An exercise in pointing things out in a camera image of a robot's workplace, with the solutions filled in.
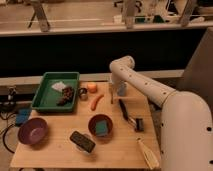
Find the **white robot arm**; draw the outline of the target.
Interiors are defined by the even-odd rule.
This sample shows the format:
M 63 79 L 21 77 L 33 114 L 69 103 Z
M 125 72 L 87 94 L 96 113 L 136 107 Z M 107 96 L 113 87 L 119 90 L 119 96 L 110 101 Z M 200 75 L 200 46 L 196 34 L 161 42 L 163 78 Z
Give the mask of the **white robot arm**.
M 213 120 L 199 95 L 178 91 L 133 70 L 131 56 L 113 60 L 114 88 L 128 82 L 162 108 L 161 171 L 213 171 Z

